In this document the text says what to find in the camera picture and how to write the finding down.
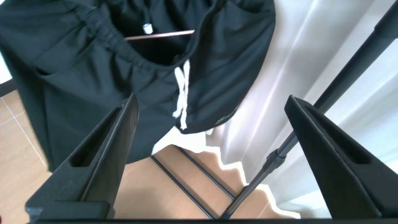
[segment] curtain fold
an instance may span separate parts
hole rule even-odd
[[[394,1],[276,0],[277,23],[259,78],[234,117],[208,136],[224,164],[242,162],[248,182],[292,131],[289,95],[314,103]],[[398,42],[326,113],[334,123],[398,171]],[[296,145],[264,182],[281,209],[329,217],[308,162]]]

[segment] garment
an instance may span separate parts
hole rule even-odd
[[[127,42],[125,37],[193,30]],[[128,162],[176,126],[225,123],[255,81],[275,26],[271,0],[18,1],[0,6],[0,50],[55,170],[133,92],[139,121]],[[190,62],[187,128],[173,117],[175,69]]]

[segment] black tube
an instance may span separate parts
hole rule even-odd
[[[344,94],[344,92],[362,75],[362,73],[385,51],[388,46],[398,38],[398,1],[386,12],[377,23],[372,34],[365,40],[353,57],[344,66],[337,77],[321,97],[315,102],[314,107],[325,113]],[[290,150],[298,143],[297,137],[292,132],[282,145],[276,149],[276,156],[268,158],[260,172],[253,181],[239,194],[224,212],[223,218],[229,218],[244,199],[276,168],[278,161],[285,158]]]
[[[214,220],[214,216],[171,174],[166,167],[164,167],[154,156],[150,156],[152,160],[165,172],[170,179],[174,181],[175,184],[177,184],[178,187],[192,200],[193,203],[195,203],[202,211],[209,217],[209,219]]]
[[[187,152],[185,152],[181,147],[176,146],[177,149],[180,150],[180,152],[187,157],[189,160],[191,160],[191,162],[197,167],[199,168],[211,181],[213,181],[213,183],[215,183],[217,185],[217,187],[219,187],[226,195],[228,195],[232,200],[235,200],[235,196],[229,192],[220,182],[218,182],[218,180],[216,180],[211,174],[209,174],[209,172],[207,172],[197,161],[194,160],[194,158],[192,158],[192,156],[190,156]]]

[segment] floor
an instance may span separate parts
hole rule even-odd
[[[0,100],[0,152],[0,216],[4,223],[26,223],[24,204],[51,173],[17,91]],[[222,170],[216,154],[188,153],[235,196],[243,188],[238,170]],[[166,147],[155,157],[213,216],[219,217],[231,203],[176,147]],[[269,197],[256,189],[232,218],[291,218],[276,212]],[[114,208],[115,218],[207,218],[149,158],[126,166]]]

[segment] white drawstring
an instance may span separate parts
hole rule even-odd
[[[178,84],[178,100],[177,109],[173,113],[174,118],[178,118],[181,115],[181,129],[187,128],[187,108],[188,108],[188,86],[189,86],[189,71],[190,63],[187,60],[183,65],[183,72],[181,68],[177,67],[174,70],[175,79]]]

